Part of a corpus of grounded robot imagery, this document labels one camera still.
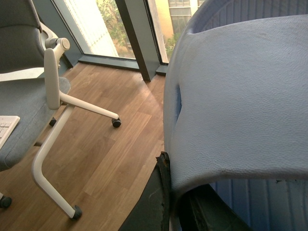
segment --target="hardwood floor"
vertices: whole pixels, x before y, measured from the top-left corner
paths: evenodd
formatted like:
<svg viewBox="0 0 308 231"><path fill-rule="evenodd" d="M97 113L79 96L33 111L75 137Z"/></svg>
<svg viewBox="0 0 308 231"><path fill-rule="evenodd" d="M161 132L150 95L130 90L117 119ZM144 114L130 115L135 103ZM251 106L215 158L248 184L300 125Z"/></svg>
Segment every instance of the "hardwood floor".
<svg viewBox="0 0 308 231"><path fill-rule="evenodd" d="M122 125L113 128L111 119L75 108L45 159L45 177L70 205L82 209L78 221L71 221L33 182L31 164L38 147L1 172L0 192L13 199L11 207L0 209L1 231L116 231L164 150L165 77L145 83L138 72L87 64L64 76L71 80L70 95L119 114Z"/></svg>

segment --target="green foliage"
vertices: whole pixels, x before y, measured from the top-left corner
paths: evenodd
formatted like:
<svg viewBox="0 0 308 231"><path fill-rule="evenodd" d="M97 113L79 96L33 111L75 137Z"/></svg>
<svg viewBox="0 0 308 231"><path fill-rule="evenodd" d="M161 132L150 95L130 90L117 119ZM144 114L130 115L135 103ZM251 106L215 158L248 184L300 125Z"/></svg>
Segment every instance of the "green foliage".
<svg viewBox="0 0 308 231"><path fill-rule="evenodd" d="M171 58L171 55L173 53L173 49L175 47L175 44L179 40L179 37L180 37L180 33L176 33L176 34L172 35L171 38L168 38L168 40L165 44L168 60L170 60L170 58Z"/></svg>
<svg viewBox="0 0 308 231"><path fill-rule="evenodd" d="M114 43L128 48L128 37L115 0L96 0L108 32Z"/></svg>

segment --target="white armrest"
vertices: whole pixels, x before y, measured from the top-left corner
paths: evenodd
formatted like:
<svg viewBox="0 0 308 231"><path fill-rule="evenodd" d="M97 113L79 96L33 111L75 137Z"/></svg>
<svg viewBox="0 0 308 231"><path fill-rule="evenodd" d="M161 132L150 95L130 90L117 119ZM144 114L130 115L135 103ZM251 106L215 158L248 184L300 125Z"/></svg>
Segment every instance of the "white armrest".
<svg viewBox="0 0 308 231"><path fill-rule="evenodd" d="M58 38L57 35L41 23L43 32L48 36L45 40L44 71L46 97L48 107L57 110L60 107L60 89L58 66L60 58L65 51L70 48L70 43L66 38Z"/></svg>

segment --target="keyboard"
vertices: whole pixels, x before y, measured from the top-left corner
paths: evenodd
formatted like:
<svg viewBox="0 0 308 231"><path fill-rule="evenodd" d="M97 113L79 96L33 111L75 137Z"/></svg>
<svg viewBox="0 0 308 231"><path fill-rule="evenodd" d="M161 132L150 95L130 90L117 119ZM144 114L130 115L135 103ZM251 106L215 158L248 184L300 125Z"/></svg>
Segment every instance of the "keyboard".
<svg viewBox="0 0 308 231"><path fill-rule="evenodd" d="M20 118L18 116L0 115L0 149L16 127Z"/></svg>

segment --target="glass window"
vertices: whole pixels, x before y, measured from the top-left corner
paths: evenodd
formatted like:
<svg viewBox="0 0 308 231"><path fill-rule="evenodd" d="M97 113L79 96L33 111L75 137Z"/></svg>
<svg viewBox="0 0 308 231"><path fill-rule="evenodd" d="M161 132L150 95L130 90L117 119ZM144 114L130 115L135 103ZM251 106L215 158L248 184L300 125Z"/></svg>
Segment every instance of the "glass window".
<svg viewBox="0 0 308 231"><path fill-rule="evenodd" d="M190 6L190 0L168 0L169 7Z"/></svg>
<svg viewBox="0 0 308 231"><path fill-rule="evenodd" d="M171 16L171 21L173 25L173 34L180 34L184 27L186 26L190 16Z"/></svg>
<svg viewBox="0 0 308 231"><path fill-rule="evenodd" d="M158 47L168 63L180 34L198 9L198 0L148 0Z"/></svg>
<svg viewBox="0 0 308 231"><path fill-rule="evenodd" d="M135 58L115 0L54 0L85 54Z"/></svg>
<svg viewBox="0 0 308 231"><path fill-rule="evenodd" d="M205 0L198 0L198 6L201 6Z"/></svg>

